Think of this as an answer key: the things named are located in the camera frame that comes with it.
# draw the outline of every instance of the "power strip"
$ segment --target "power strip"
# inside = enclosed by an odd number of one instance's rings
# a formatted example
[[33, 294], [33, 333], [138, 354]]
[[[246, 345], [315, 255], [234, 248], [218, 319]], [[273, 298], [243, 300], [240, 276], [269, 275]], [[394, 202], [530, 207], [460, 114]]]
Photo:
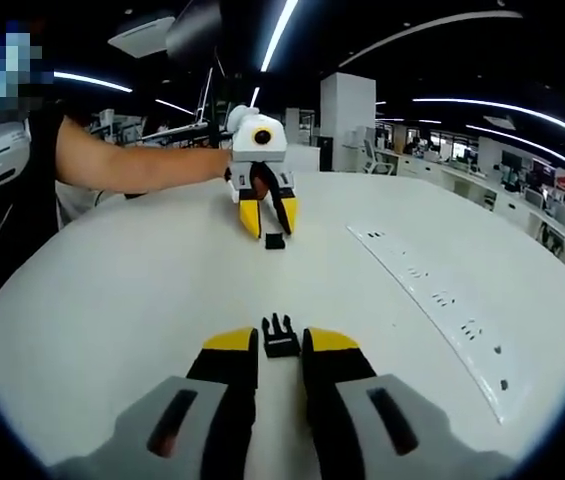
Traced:
[[519, 412], [531, 389], [512, 341], [476, 308], [449, 272], [379, 226], [347, 229], [382, 264], [433, 322], [464, 363], [503, 424]]

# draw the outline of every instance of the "camera lens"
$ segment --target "camera lens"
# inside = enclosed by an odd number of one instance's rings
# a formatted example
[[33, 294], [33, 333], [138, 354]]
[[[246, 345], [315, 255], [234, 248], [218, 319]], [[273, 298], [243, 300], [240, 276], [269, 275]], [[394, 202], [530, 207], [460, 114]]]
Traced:
[[266, 145], [271, 141], [271, 134], [266, 130], [260, 130], [253, 138], [255, 139], [255, 143], [258, 145]]

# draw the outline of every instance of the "person's arm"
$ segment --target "person's arm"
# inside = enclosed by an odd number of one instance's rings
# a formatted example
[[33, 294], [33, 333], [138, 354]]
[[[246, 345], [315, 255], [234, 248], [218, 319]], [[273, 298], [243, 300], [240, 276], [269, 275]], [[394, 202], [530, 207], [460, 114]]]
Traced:
[[58, 180], [92, 190], [146, 193], [222, 178], [228, 150], [122, 148], [99, 140], [64, 117], [56, 142]]

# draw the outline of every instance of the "white table surface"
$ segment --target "white table surface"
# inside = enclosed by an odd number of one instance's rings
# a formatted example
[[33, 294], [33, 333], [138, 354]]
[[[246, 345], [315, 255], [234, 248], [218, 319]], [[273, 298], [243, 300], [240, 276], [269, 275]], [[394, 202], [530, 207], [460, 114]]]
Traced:
[[[277, 311], [334, 329], [441, 407], [475, 450], [519, 459], [565, 399], [565, 269], [506, 220], [427, 182], [299, 174], [296, 234], [267, 251], [214, 181], [113, 202], [71, 223], [0, 291], [0, 406], [46, 464], [86, 455], [205, 339]], [[384, 225], [481, 293], [533, 390], [499, 425], [438, 330], [346, 230]], [[246, 478], [318, 478], [299, 365], [260, 350]]]

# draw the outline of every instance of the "office desk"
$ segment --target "office desk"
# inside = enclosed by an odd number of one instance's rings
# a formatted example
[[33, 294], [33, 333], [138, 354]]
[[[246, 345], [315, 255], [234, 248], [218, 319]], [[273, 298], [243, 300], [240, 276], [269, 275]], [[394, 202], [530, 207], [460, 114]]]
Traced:
[[497, 196], [502, 195], [504, 201], [512, 202], [517, 208], [521, 208], [525, 213], [528, 212], [528, 214], [534, 216], [537, 221], [533, 221], [533, 223], [527, 226], [527, 233], [533, 238], [537, 236], [541, 222], [548, 224], [551, 228], [553, 228], [565, 238], [565, 225], [562, 225], [555, 218], [549, 216], [545, 211], [541, 210], [536, 205], [527, 202], [521, 194], [509, 192], [499, 183], [489, 180], [488, 178], [480, 178], [476, 175], [462, 172], [446, 165], [440, 165], [440, 168], [447, 175], [451, 175], [464, 181], [471, 182], [483, 189], [494, 192]]
[[[297, 231], [284, 251], [249, 237], [218, 180], [103, 204], [7, 282], [0, 407], [45, 464], [97, 449], [129, 405], [186, 374], [207, 338], [259, 326], [274, 311], [298, 332], [313, 325], [356, 339], [379, 374], [439, 406], [474, 450], [520, 459], [541, 439], [565, 402], [565, 269], [504, 220], [427, 182], [296, 180]], [[390, 229], [477, 292], [524, 352], [532, 389], [519, 415], [498, 424], [458, 356], [347, 231], [350, 222]], [[259, 358], [246, 478], [319, 478], [298, 362], [262, 350]]]
[[[410, 155], [399, 155], [397, 175], [418, 178], [452, 191], [478, 205], [506, 218], [535, 240], [540, 239], [540, 229], [545, 223], [564, 239], [564, 249], [559, 253], [565, 265], [565, 226], [543, 210], [527, 202], [520, 194], [508, 192], [499, 182], [457, 170], [447, 164], [432, 162]], [[489, 192], [489, 203], [485, 193]]]

